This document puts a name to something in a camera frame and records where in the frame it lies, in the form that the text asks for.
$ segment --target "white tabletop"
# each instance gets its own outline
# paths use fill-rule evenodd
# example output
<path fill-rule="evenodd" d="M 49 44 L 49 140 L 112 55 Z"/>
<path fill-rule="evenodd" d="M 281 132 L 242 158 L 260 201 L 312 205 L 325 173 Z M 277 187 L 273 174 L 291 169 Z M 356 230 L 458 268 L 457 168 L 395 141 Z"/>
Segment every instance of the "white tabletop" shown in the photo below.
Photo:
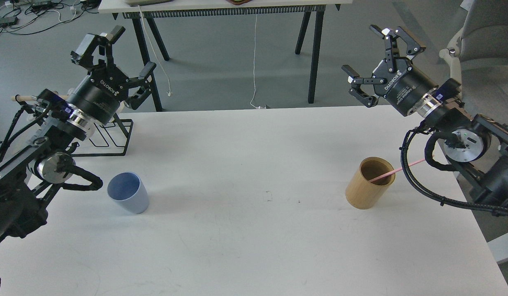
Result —
<path fill-rule="evenodd" d="M 177 11 L 190 9 L 240 8 L 240 7 L 273 7 L 293 5 L 350 4 L 352 0 L 252 0 L 242 5 L 233 5 L 226 0 L 174 0 L 153 5 L 141 6 L 142 11 Z M 100 13 L 137 12 L 138 7 L 131 7 L 123 0 L 103 0 L 98 7 Z"/>
<path fill-rule="evenodd" d="M 362 159 L 399 166 L 418 116 L 390 106 L 124 116 L 135 121 L 126 157 L 77 158 L 104 187 L 60 191 L 47 225 L 0 245 L 2 296 L 508 295 L 469 210 L 441 207 L 402 174 L 370 210 L 346 201 Z M 123 171 L 148 189 L 143 214 L 107 197 Z M 463 200 L 452 173 L 413 171 Z"/>

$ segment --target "blue plastic cup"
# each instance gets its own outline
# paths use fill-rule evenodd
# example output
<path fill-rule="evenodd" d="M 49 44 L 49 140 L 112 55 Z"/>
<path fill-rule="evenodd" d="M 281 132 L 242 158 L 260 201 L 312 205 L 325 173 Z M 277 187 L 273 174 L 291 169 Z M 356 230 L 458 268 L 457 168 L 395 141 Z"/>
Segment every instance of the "blue plastic cup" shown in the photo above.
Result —
<path fill-rule="evenodd" d="M 148 193 L 141 178 L 135 173 L 120 173 L 111 179 L 107 194 L 131 213 L 140 214 L 150 205 Z"/>

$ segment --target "black table leg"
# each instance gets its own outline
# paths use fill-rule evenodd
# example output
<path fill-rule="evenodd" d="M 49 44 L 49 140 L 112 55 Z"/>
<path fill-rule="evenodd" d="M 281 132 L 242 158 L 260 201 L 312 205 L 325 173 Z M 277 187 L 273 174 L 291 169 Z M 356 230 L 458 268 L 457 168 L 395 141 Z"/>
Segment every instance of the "black table leg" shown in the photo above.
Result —
<path fill-rule="evenodd" d="M 142 62 L 146 65 L 150 61 L 150 54 L 148 53 L 148 47 L 146 46 L 146 39 L 144 38 L 144 32 L 142 30 L 141 20 L 133 18 L 133 28 L 135 29 L 135 35 L 137 36 L 137 42 L 139 43 L 139 49 L 141 50 Z M 160 97 L 158 96 L 157 84 L 155 83 L 155 76 L 151 75 L 152 82 L 150 87 L 152 88 L 153 103 L 157 112 L 163 111 Z"/>
<path fill-rule="evenodd" d="M 316 27 L 314 28 L 314 45 L 312 48 L 311 77 L 309 80 L 309 104 L 314 103 L 316 92 L 316 77 L 318 76 L 318 61 L 320 59 L 321 32 L 323 28 L 324 11 L 316 12 Z"/>
<path fill-rule="evenodd" d="M 303 40 L 305 39 L 305 33 L 307 32 L 307 27 L 309 25 L 310 18 L 311 18 L 311 12 L 305 12 L 305 14 L 303 15 L 303 20 L 301 21 L 301 28 L 299 29 L 299 36 L 297 37 L 295 54 L 301 53 L 301 46 L 303 45 Z"/>
<path fill-rule="evenodd" d="M 150 25 L 150 29 L 152 30 L 153 37 L 155 38 L 158 48 L 160 49 L 162 58 L 164 58 L 164 60 L 169 60 L 168 52 L 166 50 L 166 47 L 164 46 L 162 37 L 160 37 L 160 33 L 158 32 L 157 25 L 155 24 L 155 19 L 154 18 L 147 18 L 146 20 L 148 21 L 148 24 Z"/>

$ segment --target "pink stick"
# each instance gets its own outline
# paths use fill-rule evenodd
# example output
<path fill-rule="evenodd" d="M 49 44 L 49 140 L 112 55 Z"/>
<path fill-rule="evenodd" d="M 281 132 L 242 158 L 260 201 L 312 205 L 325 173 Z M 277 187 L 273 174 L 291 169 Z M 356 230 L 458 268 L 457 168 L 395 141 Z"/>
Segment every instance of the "pink stick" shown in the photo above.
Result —
<path fill-rule="evenodd" d="M 416 165 L 417 163 L 421 163 L 421 162 L 423 162 L 423 161 L 425 161 L 425 159 L 420 159 L 420 160 L 417 160 L 417 161 L 413 161 L 412 163 L 408 164 L 408 166 L 409 166 L 409 167 L 411 167 L 412 165 Z M 374 182 L 374 181 L 376 181 L 376 180 L 380 180 L 381 178 L 385 178 L 385 177 L 387 177 L 387 176 L 391 176 L 392 174 L 397 173 L 397 172 L 400 172 L 400 171 L 402 171 L 402 167 L 399 167 L 399 168 L 398 168 L 398 169 L 396 169 L 396 170 L 392 170 L 391 172 L 387 172 L 387 173 L 385 173 L 385 174 L 382 174 L 382 175 L 380 175 L 380 176 L 378 176 L 378 177 L 376 177 L 376 178 L 374 178 L 374 179 L 372 179 L 372 180 L 369 180 L 369 182 L 371 182 L 371 183 L 372 183 L 372 182 Z"/>

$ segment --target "bamboo cylinder cup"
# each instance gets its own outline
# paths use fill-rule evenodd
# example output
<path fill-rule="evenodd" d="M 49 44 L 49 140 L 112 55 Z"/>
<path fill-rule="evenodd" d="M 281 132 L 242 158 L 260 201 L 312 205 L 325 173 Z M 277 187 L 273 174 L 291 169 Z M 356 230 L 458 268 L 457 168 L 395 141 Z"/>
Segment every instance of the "bamboo cylinder cup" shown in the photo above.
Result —
<path fill-rule="evenodd" d="M 354 174 L 346 188 L 346 199 L 361 210 L 372 208 L 376 201 L 383 195 L 385 190 L 393 183 L 394 174 L 385 178 L 369 182 L 387 172 L 391 172 L 393 166 L 379 157 L 368 157 L 360 163 L 360 167 Z"/>

